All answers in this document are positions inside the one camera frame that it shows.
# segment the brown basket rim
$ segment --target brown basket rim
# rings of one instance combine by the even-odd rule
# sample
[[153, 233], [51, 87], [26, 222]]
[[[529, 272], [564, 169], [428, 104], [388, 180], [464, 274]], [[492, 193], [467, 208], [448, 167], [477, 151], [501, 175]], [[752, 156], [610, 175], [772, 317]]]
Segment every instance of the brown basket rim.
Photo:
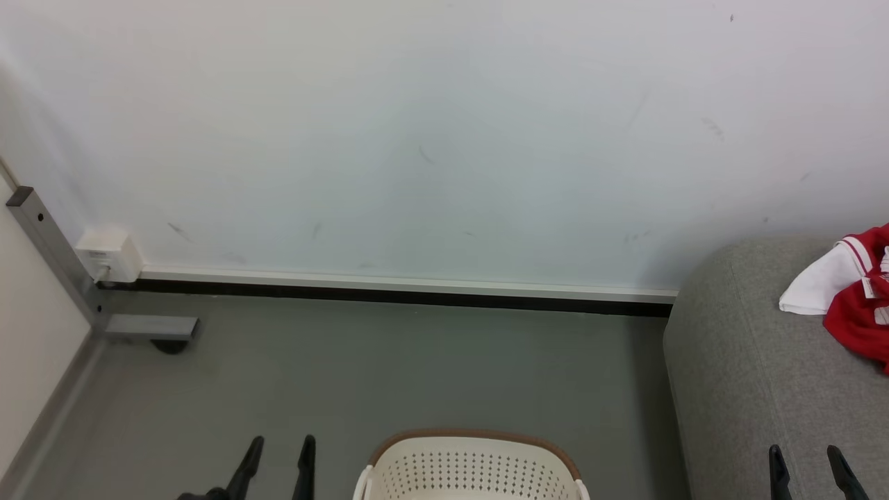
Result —
[[512, 432], [503, 431], [487, 431], [484, 429], [416, 429], [413, 431], [399, 432], [383, 441], [383, 443], [377, 447], [376, 451], [374, 451], [371, 456], [370, 465], [376, 467], [377, 462], [380, 461], [380, 457], [386, 453], [386, 450], [392, 448], [396, 443], [404, 440], [412, 440], [414, 438], [482, 438], [531, 445], [546, 449], [558, 457], [558, 459], [565, 464], [565, 467], [568, 468], [568, 472], [571, 473], [572, 479], [579, 480], [581, 478], [581, 473], [577, 470], [577, 466], [574, 465], [574, 461], [571, 457], [568, 456], [562, 448], [559, 448], [553, 443], [541, 438], [534, 438], [523, 434], [514, 434]]

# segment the white door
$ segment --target white door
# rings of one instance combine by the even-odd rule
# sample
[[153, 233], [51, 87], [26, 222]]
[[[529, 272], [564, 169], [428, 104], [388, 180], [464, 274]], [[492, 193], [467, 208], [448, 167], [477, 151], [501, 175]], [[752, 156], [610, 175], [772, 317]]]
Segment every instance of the white door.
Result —
[[90, 332], [12, 217], [0, 178], [0, 477]]

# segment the white cloth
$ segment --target white cloth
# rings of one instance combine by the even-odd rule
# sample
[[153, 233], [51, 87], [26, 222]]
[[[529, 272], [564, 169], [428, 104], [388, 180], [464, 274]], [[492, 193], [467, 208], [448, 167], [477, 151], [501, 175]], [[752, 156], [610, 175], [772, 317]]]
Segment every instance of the white cloth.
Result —
[[813, 316], [827, 314], [834, 295], [864, 277], [852, 248], [838, 242], [822, 258], [799, 273], [778, 300], [779, 309]]

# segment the wall stain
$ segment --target wall stain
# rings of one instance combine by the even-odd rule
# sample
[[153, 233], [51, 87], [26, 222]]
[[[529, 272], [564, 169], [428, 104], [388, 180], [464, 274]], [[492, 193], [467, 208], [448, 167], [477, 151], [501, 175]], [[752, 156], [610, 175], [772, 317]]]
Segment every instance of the wall stain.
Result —
[[422, 145], [422, 144], [417, 148], [417, 150], [420, 152], [420, 156], [423, 157], [424, 160], [426, 160], [426, 163], [428, 163], [428, 164], [430, 164], [430, 165], [432, 165], [432, 166], [436, 166], [436, 162], [432, 161], [432, 158], [430, 158], [430, 157], [426, 154], [426, 151], [423, 150], [423, 145]]
[[645, 104], [648, 102], [648, 96], [651, 93], [652, 89], [645, 89], [645, 94], [642, 95], [642, 99], [639, 100], [639, 104], [636, 105], [636, 110], [633, 111], [633, 114], [629, 117], [629, 121], [624, 125], [624, 130], [629, 130], [629, 128], [636, 122], [636, 118], [639, 117], [639, 113], [642, 111], [642, 108], [645, 107]]
[[719, 125], [717, 125], [716, 122], [709, 118], [703, 117], [701, 118], [701, 123], [706, 125], [707, 128], [710, 129], [710, 131], [713, 133], [713, 135], [718, 137], [721, 142], [725, 142], [725, 132], [723, 132], [723, 130], [719, 128]]
[[243, 255], [236, 254], [234, 252], [226, 252], [225, 254], [222, 255], [222, 258], [227, 261], [231, 261], [231, 262], [241, 264], [241, 265], [247, 264], [247, 259], [244, 258]]
[[167, 222], [167, 225], [170, 226], [170, 229], [175, 231], [180, 237], [188, 241], [189, 243], [194, 243], [191, 238], [188, 237], [188, 233], [185, 230], [172, 222]]

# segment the gray floor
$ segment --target gray floor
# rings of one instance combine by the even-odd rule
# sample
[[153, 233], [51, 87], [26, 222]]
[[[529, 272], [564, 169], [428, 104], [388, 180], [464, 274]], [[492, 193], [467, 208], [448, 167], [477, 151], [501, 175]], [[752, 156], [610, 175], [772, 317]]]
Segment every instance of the gray floor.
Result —
[[198, 315], [179, 356], [110, 346], [30, 491], [157, 500], [223, 485], [266, 438], [249, 498], [287, 499], [305, 434], [316, 498], [351, 498], [388, 435], [434, 426], [554, 441], [592, 498], [687, 499], [663, 319], [365, 302], [117, 293]]

